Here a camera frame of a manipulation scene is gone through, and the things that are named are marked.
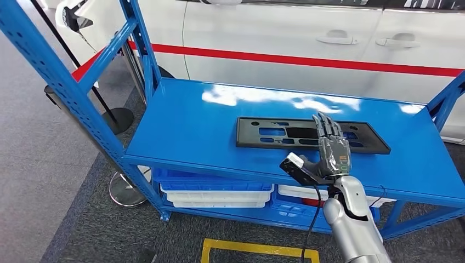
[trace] plastic crate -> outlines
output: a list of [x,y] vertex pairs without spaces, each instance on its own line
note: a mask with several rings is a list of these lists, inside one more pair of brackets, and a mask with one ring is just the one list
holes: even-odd
[[269,191],[178,191],[165,190],[166,199],[173,203],[175,207],[223,207],[223,208],[251,208],[264,207],[270,201]]
[[[283,196],[278,191],[271,193],[271,208],[281,211],[282,215],[291,217],[300,215],[313,216],[316,212],[316,207],[304,204],[302,198]],[[379,208],[371,207],[370,210],[375,222],[379,222],[381,218]],[[320,209],[318,217],[324,218],[322,209]]]
[[[300,197],[300,198],[307,198],[307,199],[318,199],[318,195],[316,194],[315,189],[313,188],[306,188],[306,187],[299,187],[299,186],[288,186],[288,185],[279,185],[277,187],[278,193],[282,196],[292,196],[292,197]],[[323,201],[328,199],[328,191],[320,190],[321,199]],[[384,203],[394,202],[395,199],[389,198],[381,198],[378,200],[378,197],[375,196],[367,196],[366,202],[368,205],[372,207],[379,208]]]
[[153,180],[165,191],[270,191],[273,187],[269,183],[166,169],[154,169]]

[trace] robotic arm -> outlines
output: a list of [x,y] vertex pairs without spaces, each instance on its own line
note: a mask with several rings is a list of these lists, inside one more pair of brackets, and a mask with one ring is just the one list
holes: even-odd
[[361,182],[349,175],[350,147],[338,123],[319,112],[313,115],[319,136],[320,161],[290,153],[280,168],[302,186],[328,186],[323,206],[344,262],[391,263],[366,202]]

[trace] blue plastic bin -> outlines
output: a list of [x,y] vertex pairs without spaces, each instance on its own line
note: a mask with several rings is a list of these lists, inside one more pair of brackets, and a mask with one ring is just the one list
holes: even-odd
[[[306,205],[302,202],[302,198],[300,197],[292,197],[292,196],[282,196],[280,195],[277,190],[271,193],[271,208],[279,210],[281,212],[287,213],[287,216],[313,216],[316,212],[316,207],[311,205]],[[379,208],[370,208],[371,213],[373,214],[373,219],[375,222],[379,222],[381,215],[379,212]],[[323,212],[320,209],[318,214],[319,218],[324,218]]]
[[270,191],[273,185],[166,169],[153,169],[152,178],[164,190],[175,191]]

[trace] robot finger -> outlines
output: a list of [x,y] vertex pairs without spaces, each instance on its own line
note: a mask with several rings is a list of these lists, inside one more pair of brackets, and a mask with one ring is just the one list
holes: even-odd
[[333,121],[333,119],[330,117],[328,117],[328,121],[331,125],[331,129],[334,133],[334,136],[342,136],[341,126],[339,126],[339,123]]
[[313,120],[315,121],[316,124],[316,132],[318,133],[318,137],[324,137],[325,136],[325,130],[323,128],[323,124],[321,124],[321,120],[319,117],[316,115],[312,115]]
[[344,134],[342,133],[342,129],[341,129],[341,126],[339,125],[339,123],[337,123],[337,122],[333,122],[333,123],[336,126],[336,130],[334,131],[334,135],[339,136],[339,137],[344,137]]
[[324,126],[326,135],[327,136],[333,135],[333,131],[331,130],[331,124],[330,124],[330,121],[328,120],[328,117],[321,111],[318,112],[318,115],[321,118],[321,123]]

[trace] shelf top surface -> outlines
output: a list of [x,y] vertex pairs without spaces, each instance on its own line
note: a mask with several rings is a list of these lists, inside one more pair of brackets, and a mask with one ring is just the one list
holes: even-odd
[[[422,104],[177,79],[163,79],[151,102],[126,150],[134,161],[291,183],[279,168],[289,150],[236,147],[237,118],[311,119],[321,111],[335,121],[368,122],[391,147],[389,155],[352,153],[351,175],[365,187],[465,205],[465,186]],[[319,160],[315,150],[293,152]]]

